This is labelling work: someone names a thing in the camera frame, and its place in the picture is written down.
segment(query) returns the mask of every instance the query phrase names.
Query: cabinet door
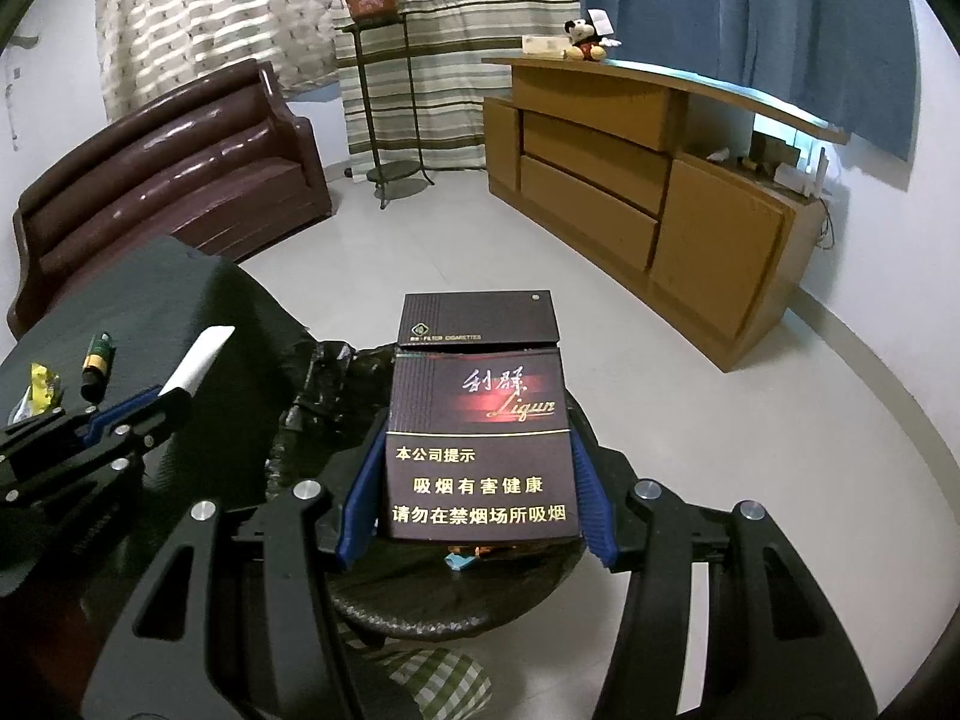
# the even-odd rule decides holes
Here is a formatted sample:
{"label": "cabinet door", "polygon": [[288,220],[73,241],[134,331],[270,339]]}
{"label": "cabinet door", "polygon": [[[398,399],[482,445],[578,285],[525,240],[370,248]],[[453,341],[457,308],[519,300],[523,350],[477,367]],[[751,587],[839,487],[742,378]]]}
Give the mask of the cabinet door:
{"label": "cabinet door", "polygon": [[484,98],[487,174],[511,191],[520,189],[520,111],[499,98]]}
{"label": "cabinet door", "polygon": [[651,279],[735,338],[770,266],[781,211],[734,176],[676,160]]}

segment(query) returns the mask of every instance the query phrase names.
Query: stuffed toy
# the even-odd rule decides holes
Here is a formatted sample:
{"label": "stuffed toy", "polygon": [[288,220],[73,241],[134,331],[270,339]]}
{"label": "stuffed toy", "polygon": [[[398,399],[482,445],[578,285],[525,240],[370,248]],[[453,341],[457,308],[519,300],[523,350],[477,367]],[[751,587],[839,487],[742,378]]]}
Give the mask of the stuffed toy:
{"label": "stuffed toy", "polygon": [[563,25],[570,36],[570,47],[563,52],[566,59],[599,62],[607,58],[607,48],[619,46],[620,41],[613,40],[613,26],[604,10],[587,10],[587,18],[574,19]]}

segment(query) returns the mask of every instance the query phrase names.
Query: blue gripper pad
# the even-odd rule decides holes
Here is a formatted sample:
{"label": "blue gripper pad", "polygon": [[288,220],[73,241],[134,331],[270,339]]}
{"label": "blue gripper pad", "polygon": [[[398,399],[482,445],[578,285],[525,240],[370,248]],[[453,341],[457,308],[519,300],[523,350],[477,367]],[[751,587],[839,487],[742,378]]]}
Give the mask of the blue gripper pad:
{"label": "blue gripper pad", "polygon": [[373,539],[380,508],[380,479],[386,443],[387,428],[384,425],[373,440],[344,503],[343,528],[337,542],[337,562],[342,570],[347,570],[362,557]]}
{"label": "blue gripper pad", "polygon": [[580,529],[590,552],[598,557],[603,567],[610,568],[619,554],[613,531],[613,504],[604,492],[584,442],[573,428],[570,430],[570,445],[573,449]]}
{"label": "blue gripper pad", "polygon": [[83,446],[89,448],[95,445],[95,443],[102,439],[104,430],[109,428],[110,425],[119,422],[125,416],[130,415],[137,409],[155,400],[159,394],[160,385],[151,386],[150,389],[144,389],[144,391],[132,395],[122,403],[118,403],[113,408],[107,409],[104,413],[94,415],[90,418],[90,422],[86,428],[86,435],[83,437]]}

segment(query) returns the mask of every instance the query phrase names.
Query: small box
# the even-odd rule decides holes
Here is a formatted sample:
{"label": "small box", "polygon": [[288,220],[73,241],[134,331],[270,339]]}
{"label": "small box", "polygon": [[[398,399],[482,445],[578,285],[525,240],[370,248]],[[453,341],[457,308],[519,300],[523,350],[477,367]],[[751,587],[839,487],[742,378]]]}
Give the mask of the small box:
{"label": "small box", "polygon": [[757,165],[772,166],[772,173],[773,170],[776,170],[776,166],[781,165],[781,163],[790,167],[797,167],[800,150],[795,146],[789,146],[786,141],[781,141],[780,138],[754,130],[750,136],[750,158]]}
{"label": "small box", "polygon": [[524,35],[520,47],[524,56],[563,59],[563,52],[570,48],[570,38],[566,35]]}
{"label": "small box", "polygon": [[542,292],[407,295],[386,445],[390,538],[577,538],[553,303]]}

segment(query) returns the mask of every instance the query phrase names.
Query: white floor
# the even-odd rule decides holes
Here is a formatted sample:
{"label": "white floor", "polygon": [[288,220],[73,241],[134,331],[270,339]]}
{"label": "white floor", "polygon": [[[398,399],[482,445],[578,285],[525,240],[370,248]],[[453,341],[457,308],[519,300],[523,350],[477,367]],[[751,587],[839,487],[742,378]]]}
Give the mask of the white floor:
{"label": "white floor", "polygon": [[[484,173],[436,178],[385,211],[370,185],[337,181],[334,218],[245,268],[316,338],[358,347],[395,340],[405,293],[551,290],[568,389],[601,442],[691,503],[765,504],[887,704],[960,597],[960,530],[880,401],[792,314],[741,370],[720,373],[613,279],[490,196]],[[587,556],[539,608],[458,642],[493,677],[484,716],[589,718],[625,591],[626,577]],[[703,624],[692,640],[696,661]],[[681,710],[699,703],[700,672],[688,670]]]}

